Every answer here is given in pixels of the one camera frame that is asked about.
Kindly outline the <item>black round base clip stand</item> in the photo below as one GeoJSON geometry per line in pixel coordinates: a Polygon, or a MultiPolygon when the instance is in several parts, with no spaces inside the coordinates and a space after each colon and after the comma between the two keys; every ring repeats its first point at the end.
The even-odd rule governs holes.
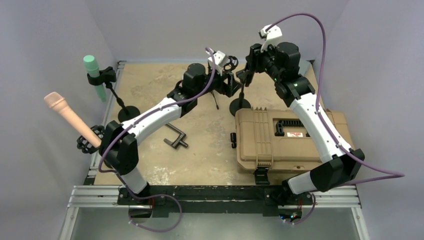
{"type": "Polygon", "coordinates": [[[229,105],[229,111],[231,113],[232,116],[236,115],[236,112],[240,109],[250,109],[251,108],[251,104],[248,100],[245,99],[245,86],[243,83],[241,83],[241,91],[239,93],[239,96],[237,99],[234,99],[230,105],[229,105]]]}

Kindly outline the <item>black tripod shock mount stand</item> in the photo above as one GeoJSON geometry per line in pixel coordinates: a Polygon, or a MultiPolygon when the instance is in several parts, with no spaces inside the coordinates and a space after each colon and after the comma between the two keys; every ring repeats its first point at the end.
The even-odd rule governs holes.
{"type": "Polygon", "coordinates": [[[215,74],[211,86],[208,88],[208,93],[211,93],[216,109],[219,109],[215,92],[232,97],[242,86],[235,80],[233,70],[239,65],[239,60],[233,55],[227,55],[221,51],[215,51],[213,56],[208,58],[208,76],[212,73],[212,67],[215,67],[215,74]]]}

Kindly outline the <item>pink microphone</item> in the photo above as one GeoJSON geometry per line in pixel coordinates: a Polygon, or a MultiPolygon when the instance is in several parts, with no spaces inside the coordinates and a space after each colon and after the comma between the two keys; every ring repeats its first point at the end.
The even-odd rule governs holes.
{"type": "Polygon", "coordinates": [[[100,139],[89,126],[72,110],[66,99],[57,92],[51,92],[44,101],[52,110],[60,114],[81,136],[84,136],[95,147],[101,145],[100,139]]]}

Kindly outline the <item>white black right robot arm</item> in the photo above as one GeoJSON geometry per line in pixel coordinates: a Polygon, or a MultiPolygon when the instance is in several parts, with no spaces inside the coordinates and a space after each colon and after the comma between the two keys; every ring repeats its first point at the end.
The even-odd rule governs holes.
{"type": "Polygon", "coordinates": [[[254,74],[266,73],[274,82],[276,94],[299,118],[312,138],[322,164],[285,180],[280,196],[288,204],[306,192],[326,192],[354,180],[365,155],[354,150],[337,131],[310,81],[299,73],[301,54],[297,45],[281,42],[277,46],[250,46],[243,70],[236,73],[246,86],[254,74]]]}

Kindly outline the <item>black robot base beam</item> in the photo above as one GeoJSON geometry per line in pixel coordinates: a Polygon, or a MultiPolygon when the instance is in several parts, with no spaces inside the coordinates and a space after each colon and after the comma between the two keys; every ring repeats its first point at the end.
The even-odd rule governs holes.
{"type": "Polygon", "coordinates": [[[261,214],[278,217],[286,209],[311,206],[309,193],[288,196],[281,185],[151,185],[142,199],[133,198],[125,187],[118,189],[119,206],[152,206],[153,217],[170,213],[261,214]]]}

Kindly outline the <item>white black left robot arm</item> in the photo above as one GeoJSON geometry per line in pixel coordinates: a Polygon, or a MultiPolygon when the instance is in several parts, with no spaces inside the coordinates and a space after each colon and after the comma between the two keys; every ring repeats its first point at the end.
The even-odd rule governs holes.
{"type": "Polygon", "coordinates": [[[137,168],[138,146],[164,125],[189,113],[198,104],[199,97],[212,91],[232,97],[242,86],[234,78],[236,67],[233,63],[223,67],[192,63],[174,89],[156,106],[130,120],[122,123],[113,120],[106,125],[99,154],[125,183],[132,201],[142,205],[149,199],[150,185],[137,168]]]}

